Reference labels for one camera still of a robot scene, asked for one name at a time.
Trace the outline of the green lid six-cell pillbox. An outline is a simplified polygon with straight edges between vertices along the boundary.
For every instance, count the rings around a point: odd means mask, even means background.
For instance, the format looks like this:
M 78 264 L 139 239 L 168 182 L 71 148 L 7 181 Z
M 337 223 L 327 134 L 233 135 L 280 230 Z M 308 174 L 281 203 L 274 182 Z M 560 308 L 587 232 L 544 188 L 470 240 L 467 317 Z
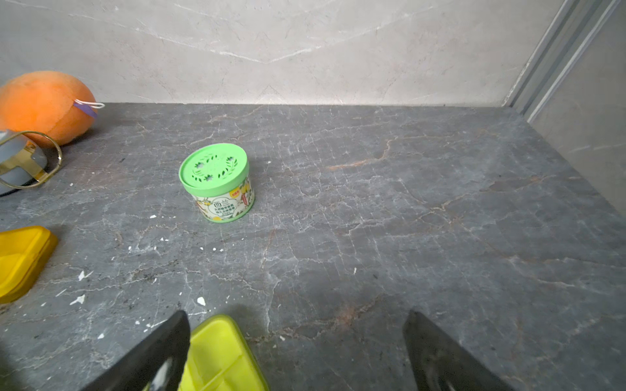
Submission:
M 268 385 L 237 323 L 220 314 L 191 334 L 181 390 L 267 390 Z

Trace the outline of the orange whale toy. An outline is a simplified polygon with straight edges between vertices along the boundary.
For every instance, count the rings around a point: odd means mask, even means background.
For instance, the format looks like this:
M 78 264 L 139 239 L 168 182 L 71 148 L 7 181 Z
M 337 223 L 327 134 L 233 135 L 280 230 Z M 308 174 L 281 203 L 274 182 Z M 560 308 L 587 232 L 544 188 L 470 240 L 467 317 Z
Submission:
M 71 143 L 96 121 L 104 104 L 79 79 L 57 71 L 38 71 L 1 86 L 1 129 L 26 131 L 42 148 Z

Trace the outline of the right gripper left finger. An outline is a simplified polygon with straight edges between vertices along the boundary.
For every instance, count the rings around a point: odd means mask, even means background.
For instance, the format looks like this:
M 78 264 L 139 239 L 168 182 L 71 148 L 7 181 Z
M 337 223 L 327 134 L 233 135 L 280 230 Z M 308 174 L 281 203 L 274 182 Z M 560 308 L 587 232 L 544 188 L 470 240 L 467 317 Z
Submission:
M 176 311 L 85 390 L 177 390 L 191 342 L 187 313 Z

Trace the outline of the amber lid small pillbox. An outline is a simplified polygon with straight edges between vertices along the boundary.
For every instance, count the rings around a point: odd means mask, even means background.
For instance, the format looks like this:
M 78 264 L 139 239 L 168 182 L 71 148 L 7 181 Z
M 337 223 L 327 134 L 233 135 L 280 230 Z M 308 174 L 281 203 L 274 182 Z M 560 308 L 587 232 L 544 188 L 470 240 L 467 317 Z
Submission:
M 42 226 L 1 233 L 1 303 L 7 304 L 31 290 L 58 244 Z

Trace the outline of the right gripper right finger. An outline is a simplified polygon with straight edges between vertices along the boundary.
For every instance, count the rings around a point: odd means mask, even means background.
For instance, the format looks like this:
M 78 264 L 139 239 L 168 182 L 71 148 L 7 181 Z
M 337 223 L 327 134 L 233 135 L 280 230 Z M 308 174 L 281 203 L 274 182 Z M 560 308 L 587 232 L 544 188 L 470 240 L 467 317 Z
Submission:
M 419 311 L 409 311 L 403 336 L 419 390 L 513 389 Z

